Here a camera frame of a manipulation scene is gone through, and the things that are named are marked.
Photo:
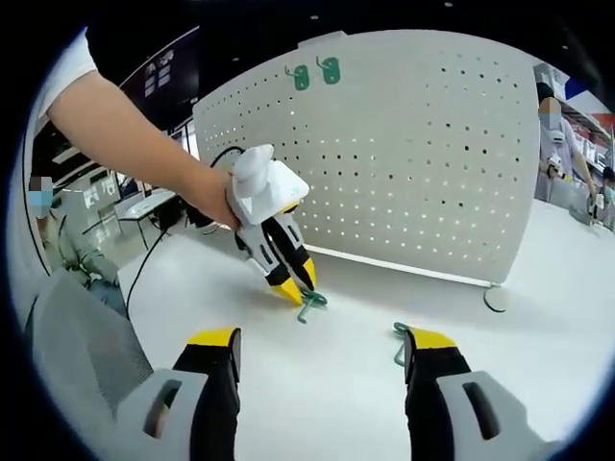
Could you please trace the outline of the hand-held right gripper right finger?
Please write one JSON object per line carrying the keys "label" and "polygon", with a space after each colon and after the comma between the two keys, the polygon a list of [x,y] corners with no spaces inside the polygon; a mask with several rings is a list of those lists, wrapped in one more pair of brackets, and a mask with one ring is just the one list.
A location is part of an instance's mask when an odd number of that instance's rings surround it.
{"label": "hand-held right gripper right finger", "polygon": [[451,338],[419,328],[404,337],[405,412],[412,460],[548,460],[557,442],[534,432],[525,406]]}

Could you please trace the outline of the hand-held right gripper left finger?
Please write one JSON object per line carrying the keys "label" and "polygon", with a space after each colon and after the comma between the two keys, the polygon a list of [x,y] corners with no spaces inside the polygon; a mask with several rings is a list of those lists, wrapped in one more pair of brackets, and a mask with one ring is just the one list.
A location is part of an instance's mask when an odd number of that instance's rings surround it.
{"label": "hand-held right gripper left finger", "polygon": [[234,460],[241,329],[191,337],[171,369],[153,372],[117,408],[121,460]]}

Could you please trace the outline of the person's left hand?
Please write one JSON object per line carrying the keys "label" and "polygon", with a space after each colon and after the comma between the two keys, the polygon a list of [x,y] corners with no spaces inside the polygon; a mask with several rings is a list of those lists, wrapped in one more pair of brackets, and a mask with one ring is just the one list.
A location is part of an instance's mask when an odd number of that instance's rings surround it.
{"label": "person's left hand", "polygon": [[240,222],[234,214],[227,199],[227,189],[232,182],[232,175],[228,172],[213,170],[206,180],[206,198],[203,207],[205,213],[214,221],[237,231]]}

